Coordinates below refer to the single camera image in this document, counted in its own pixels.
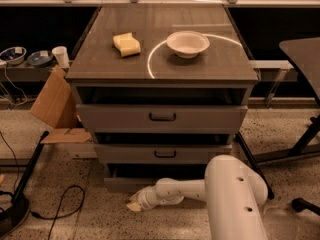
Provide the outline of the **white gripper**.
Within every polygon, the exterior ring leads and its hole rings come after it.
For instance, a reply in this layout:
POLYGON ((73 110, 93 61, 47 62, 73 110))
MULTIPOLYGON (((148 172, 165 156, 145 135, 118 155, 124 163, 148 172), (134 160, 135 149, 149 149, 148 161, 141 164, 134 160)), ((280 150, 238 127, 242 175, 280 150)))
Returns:
POLYGON ((129 198, 127 208, 133 212, 140 212, 151 210, 157 206, 176 205, 181 203, 183 199, 183 196, 177 194, 161 197, 157 194, 154 186, 148 186, 129 198))

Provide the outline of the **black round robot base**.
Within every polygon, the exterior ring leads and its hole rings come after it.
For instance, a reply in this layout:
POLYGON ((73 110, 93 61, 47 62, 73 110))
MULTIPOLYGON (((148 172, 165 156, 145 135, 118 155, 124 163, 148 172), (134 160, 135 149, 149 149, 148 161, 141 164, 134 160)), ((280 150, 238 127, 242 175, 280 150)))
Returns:
POLYGON ((27 198, 20 199, 8 209, 0 213, 0 240, 4 240, 17 229, 27 218, 30 202, 27 198))

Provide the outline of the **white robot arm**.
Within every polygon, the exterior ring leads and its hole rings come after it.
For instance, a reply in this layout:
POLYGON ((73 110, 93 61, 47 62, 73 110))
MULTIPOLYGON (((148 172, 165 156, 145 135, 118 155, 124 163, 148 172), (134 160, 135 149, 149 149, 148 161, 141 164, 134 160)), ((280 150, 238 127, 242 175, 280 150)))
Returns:
POLYGON ((268 196, 262 177, 238 158, 219 155, 198 180, 162 178, 136 192, 127 207, 135 212, 179 204, 185 198, 207 204, 212 240, 268 240, 259 207, 268 196))

